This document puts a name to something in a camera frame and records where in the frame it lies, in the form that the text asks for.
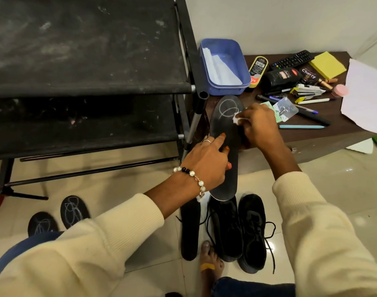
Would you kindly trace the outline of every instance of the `white wall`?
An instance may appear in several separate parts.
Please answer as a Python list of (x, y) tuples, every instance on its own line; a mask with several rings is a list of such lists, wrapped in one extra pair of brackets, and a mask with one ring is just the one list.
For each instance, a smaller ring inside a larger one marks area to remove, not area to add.
[(377, 41), (377, 0), (186, 2), (197, 42), (235, 39), (244, 54), (348, 51), (377, 67), (377, 45), (366, 51)]

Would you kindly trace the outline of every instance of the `cream sweater sleeve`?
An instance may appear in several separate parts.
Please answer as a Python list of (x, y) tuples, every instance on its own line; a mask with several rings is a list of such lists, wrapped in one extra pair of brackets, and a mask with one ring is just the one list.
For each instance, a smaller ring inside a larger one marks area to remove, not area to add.
[(297, 296), (377, 296), (377, 264), (346, 214), (302, 172), (273, 185)]
[(163, 224), (154, 202), (136, 194), (11, 261), (0, 274), (0, 296), (108, 296), (125, 261)]

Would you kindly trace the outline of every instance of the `toe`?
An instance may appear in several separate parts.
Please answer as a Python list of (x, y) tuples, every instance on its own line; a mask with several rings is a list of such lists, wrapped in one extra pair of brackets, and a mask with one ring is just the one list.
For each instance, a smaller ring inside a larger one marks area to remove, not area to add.
[(209, 241), (205, 241), (201, 245), (201, 254), (207, 255), (211, 249), (211, 243)]

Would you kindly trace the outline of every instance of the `ribbed cuff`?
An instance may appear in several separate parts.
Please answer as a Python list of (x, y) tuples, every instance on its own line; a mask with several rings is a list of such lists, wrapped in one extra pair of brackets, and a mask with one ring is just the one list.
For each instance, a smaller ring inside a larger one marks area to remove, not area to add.
[(272, 186), (272, 191), (280, 207), (312, 202), (326, 203), (308, 175), (303, 172), (295, 171), (280, 176)]
[(94, 219), (105, 234), (109, 252), (118, 264), (124, 262), (158, 228), (164, 217), (157, 205), (146, 195), (131, 199)]

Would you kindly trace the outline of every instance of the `bare foot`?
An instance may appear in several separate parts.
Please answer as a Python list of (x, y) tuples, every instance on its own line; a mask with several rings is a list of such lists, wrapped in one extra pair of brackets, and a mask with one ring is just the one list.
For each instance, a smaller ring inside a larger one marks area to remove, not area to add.
[(209, 241), (205, 241), (201, 245), (200, 266), (205, 263), (215, 265), (215, 269), (206, 269), (201, 272), (202, 297), (208, 297), (211, 295), (213, 284), (216, 280), (221, 278), (221, 274), (224, 270), (223, 261), (217, 256)]

